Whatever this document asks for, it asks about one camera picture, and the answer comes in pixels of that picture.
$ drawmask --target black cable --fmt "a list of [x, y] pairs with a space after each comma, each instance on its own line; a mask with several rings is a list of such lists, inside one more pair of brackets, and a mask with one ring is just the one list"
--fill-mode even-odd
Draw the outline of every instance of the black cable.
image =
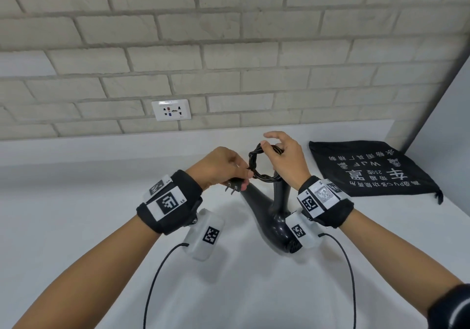
[[329, 236], [333, 240], [335, 240], [336, 243], [338, 244], [338, 246], [340, 247], [340, 249], [343, 251], [344, 257], [346, 257], [346, 261], [348, 262], [349, 271], [351, 272], [351, 282], [352, 282], [352, 305], [354, 307], [354, 322], [352, 324], [352, 329], [356, 329], [356, 285], [354, 284], [353, 268], [351, 267], [351, 263], [349, 262], [348, 255], [346, 255], [346, 251], [343, 249], [343, 246], [341, 246], [339, 241], [337, 239], [335, 239], [333, 236], [331, 236], [329, 233], [324, 232], [324, 233], [321, 233], [320, 235], [318, 235], [318, 237], [322, 237], [322, 236]]
[[[273, 147], [273, 149], [276, 151], [277, 154], [282, 154], [284, 152], [284, 150], [282, 150], [276, 145], [271, 145], [271, 146]], [[264, 151], [263, 151], [263, 148], [261, 147], [261, 143], [258, 143], [258, 145], [256, 146], [256, 149], [253, 152], [250, 152], [248, 154], [248, 157], [249, 157], [248, 169], [253, 171], [253, 178], [259, 179], [265, 183], [274, 183], [274, 182], [280, 181], [282, 178], [277, 172], [274, 172], [274, 176], [270, 177], [266, 174], [260, 174], [258, 173], [258, 171], [256, 171], [256, 157], [258, 156], [258, 154], [261, 154], [261, 153], [264, 153]]]
[[162, 269], [162, 266], [163, 266], [163, 264], [165, 263], [165, 261], [166, 261], [166, 259], [168, 258], [168, 256], [170, 256], [170, 255], [172, 254], [172, 252], [173, 252], [174, 250], [178, 249], [180, 246], [188, 247], [189, 244], [188, 244], [188, 243], [179, 243], [178, 245], [176, 245], [175, 247], [173, 247], [173, 248], [170, 250], [170, 252], [168, 252], [168, 254], [165, 256], [165, 258], [163, 259], [162, 263], [160, 264], [160, 267], [158, 268], [158, 270], [157, 270], [156, 273], [155, 273], [155, 277], [153, 278], [152, 285], [150, 286], [149, 296], [147, 297], [147, 303], [145, 303], [144, 329], [145, 329], [145, 323], [147, 322], [147, 309], [149, 308], [150, 295], [152, 294], [153, 285], [155, 284], [156, 277], [158, 276], [158, 273], [159, 273], [160, 270]]

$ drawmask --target black bag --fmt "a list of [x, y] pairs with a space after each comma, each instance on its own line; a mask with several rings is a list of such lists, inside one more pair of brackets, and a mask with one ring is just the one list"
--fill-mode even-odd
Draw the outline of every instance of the black bag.
[[439, 186], [402, 152], [379, 141], [309, 142], [317, 166], [350, 196], [436, 193]]

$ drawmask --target wristband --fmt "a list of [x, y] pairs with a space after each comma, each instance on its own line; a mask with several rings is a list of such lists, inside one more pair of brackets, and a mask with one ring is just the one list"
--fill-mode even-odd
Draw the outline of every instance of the wristband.
[[328, 179], [320, 180], [316, 176], [311, 176], [300, 187], [297, 200], [307, 219], [335, 229], [354, 209], [354, 203], [345, 192]]
[[160, 179], [143, 196], [137, 207], [139, 218], [153, 231], [168, 235], [182, 226], [197, 222], [196, 211], [203, 190], [186, 172]]

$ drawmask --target coiled cord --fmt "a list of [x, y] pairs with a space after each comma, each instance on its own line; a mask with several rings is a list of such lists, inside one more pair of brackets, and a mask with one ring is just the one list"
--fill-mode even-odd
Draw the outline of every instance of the coiled cord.
[[[279, 148], [276, 145], [271, 145], [271, 147], [274, 149], [274, 151], [277, 154], [282, 154], [284, 152], [283, 149]], [[256, 171], [256, 157], [258, 154], [264, 153], [263, 148], [261, 147], [261, 143], [258, 143], [258, 146], [255, 148], [253, 152], [250, 152], [248, 154], [248, 169], [253, 172], [253, 178], [254, 179], [259, 179], [262, 182], [265, 183], [274, 183], [274, 182], [279, 182], [282, 178], [281, 176], [277, 173], [274, 172], [274, 176], [268, 176], [267, 174], [260, 174], [258, 171]]]

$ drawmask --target electrical socket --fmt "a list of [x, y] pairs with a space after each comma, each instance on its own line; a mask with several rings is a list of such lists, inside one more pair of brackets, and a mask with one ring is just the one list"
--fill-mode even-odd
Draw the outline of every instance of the electrical socket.
[[152, 101], [157, 121], [190, 120], [191, 110], [187, 99]]

